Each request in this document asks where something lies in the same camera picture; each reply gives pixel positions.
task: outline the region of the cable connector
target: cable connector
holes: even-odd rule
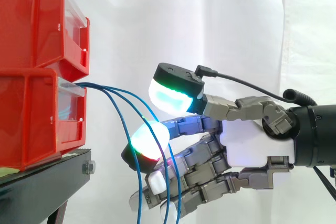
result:
[[[195,75],[198,77],[202,78],[203,76],[208,76],[208,77],[217,77],[218,72],[215,70],[212,70],[211,68],[204,67],[201,65],[198,65],[196,70],[195,70]]]

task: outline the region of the red plastic drawer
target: red plastic drawer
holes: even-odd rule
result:
[[[86,90],[52,69],[0,69],[0,167],[25,170],[85,144]]]
[[[72,0],[0,0],[0,66],[89,74],[89,20]]]

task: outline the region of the robotic hand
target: robotic hand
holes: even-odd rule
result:
[[[282,100],[300,106],[288,110],[270,97],[228,101],[203,94],[201,77],[215,75],[212,75],[213,70],[197,69],[193,73],[177,66],[160,64],[154,76],[161,85],[187,93],[192,102],[185,106],[186,110],[198,114],[162,122],[169,130],[170,139],[208,132],[199,142],[174,155],[180,178],[176,177],[171,159],[167,160],[171,194],[169,220],[177,218],[178,179],[182,189],[180,217],[183,218],[200,204],[219,199],[224,194],[236,193],[241,188],[273,189],[279,175],[288,173],[294,165],[314,167],[336,200],[335,189],[328,185],[326,178],[315,167],[329,165],[332,175],[336,170],[336,128],[333,126],[336,125],[336,105],[317,106],[310,97],[295,90],[285,92]],[[175,102],[172,99],[176,96],[165,97],[170,104]],[[162,106],[158,101],[155,105],[169,108],[169,104]],[[227,172],[232,167],[245,168],[239,173]],[[143,209],[163,203],[161,215],[164,216],[167,202],[164,202],[166,184],[163,164],[156,165],[147,173],[145,181],[147,186],[141,192]],[[132,210],[137,210],[138,197],[139,192],[136,192],[129,200]]]

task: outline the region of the white wall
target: white wall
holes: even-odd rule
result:
[[[76,2],[91,20],[87,81],[128,89],[149,102],[148,86],[159,62],[189,69],[204,64],[274,92],[280,87],[281,91],[295,88],[319,103],[333,102],[333,0],[286,0],[283,58],[282,0]],[[208,93],[228,99],[257,94],[231,82],[206,81]],[[120,102],[120,107],[134,132],[141,120],[124,103]],[[171,118],[154,110],[160,120]],[[128,199],[138,183],[136,173],[120,157],[127,141],[118,115],[104,94],[89,90],[87,118],[85,147],[92,148],[97,169],[91,181],[69,200],[65,223],[135,223]],[[197,139],[174,140],[173,149],[181,150]],[[314,172],[296,168],[292,179],[277,190],[244,189],[226,195],[199,207],[183,222],[326,223],[335,207]],[[144,212],[142,223],[162,223],[159,209]]]

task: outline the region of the blue wire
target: blue wire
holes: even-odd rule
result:
[[[90,83],[90,82],[82,82],[82,83],[76,83],[77,85],[81,86],[81,87],[88,87],[88,88],[96,88],[98,90],[100,89],[106,89],[104,86],[95,84],[95,83]],[[156,144],[158,145],[162,158],[163,158],[163,164],[164,164],[164,169],[165,169],[165,180],[166,180],[166,191],[167,191],[167,204],[166,204],[166,214],[164,217],[164,224],[167,223],[167,219],[168,219],[168,213],[169,213],[169,202],[170,202],[170,186],[169,186],[169,175],[168,175],[168,165],[167,165],[167,159],[164,155],[164,152],[162,150],[162,147],[160,145],[159,140],[157,140],[158,138],[156,137],[152,127],[150,126],[150,124],[148,123],[148,121],[143,117],[143,115],[141,114],[141,112],[134,106],[134,104],[128,100],[126,97],[124,97],[123,95],[113,91],[113,90],[109,90],[111,93],[119,96],[121,99],[123,99],[125,102],[127,102],[135,111],[136,113],[141,117],[141,119],[143,120],[143,122],[147,125],[147,127],[149,128],[150,132],[152,133]]]
[[[134,161],[135,161],[135,165],[136,165],[136,171],[137,171],[137,174],[138,174],[138,183],[139,183],[139,206],[138,206],[138,218],[137,218],[137,224],[140,224],[140,219],[141,219],[141,209],[142,209],[142,194],[140,193],[140,190],[142,190],[142,182],[141,182],[141,174],[140,174],[140,167],[139,167],[139,162],[138,162],[138,158],[136,157],[137,155],[135,154],[135,150],[131,144],[131,138],[130,138],[130,134],[128,132],[128,129],[127,129],[127,126],[126,126],[126,123],[125,123],[125,120],[124,120],[124,117],[122,116],[122,113],[120,112],[119,108],[118,108],[118,105],[116,104],[116,102],[114,101],[114,99],[112,98],[112,96],[106,92],[103,88],[99,88],[99,87],[89,87],[89,88],[93,88],[93,89],[97,89],[103,93],[105,93],[109,99],[111,100],[111,102],[113,103],[117,113],[119,114],[119,117],[120,117],[120,120],[122,122],[122,126],[125,130],[125,134],[126,134],[126,137],[127,137],[127,141],[128,143],[130,144],[130,147],[131,147],[131,152],[132,152],[132,155],[134,157]]]
[[[131,96],[137,98],[140,102],[142,102],[143,105],[146,106],[146,108],[149,110],[149,112],[152,114],[152,116],[154,117],[154,119],[159,122],[158,117],[155,115],[154,111],[151,109],[151,107],[149,107],[149,105],[142,100],[139,96],[137,96],[136,94],[127,91],[127,90],[123,90],[123,89],[118,89],[118,88],[114,88],[114,87],[109,87],[109,86],[103,86],[104,88],[108,89],[108,90],[117,90],[126,94],[130,94]],[[177,176],[177,186],[178,186],[178,204],[177,204],[177,219],[176,219],[176,224],[179,224],[178,222],[180,221],[180,214],[181,214],[181,198],[182,198],[182,192],[181,192],[181,180],[180,180],[180,172],[179,172],[179,168],[177,167],[177,163],[174,157],[174,153],[172,151],[172,148],[170,146],[170,144],[168,144],[168,148],[169,148],[169,152],[170,155],[172,156],[172,160],[175,166],[175,170],[176,170],[176,176]]]

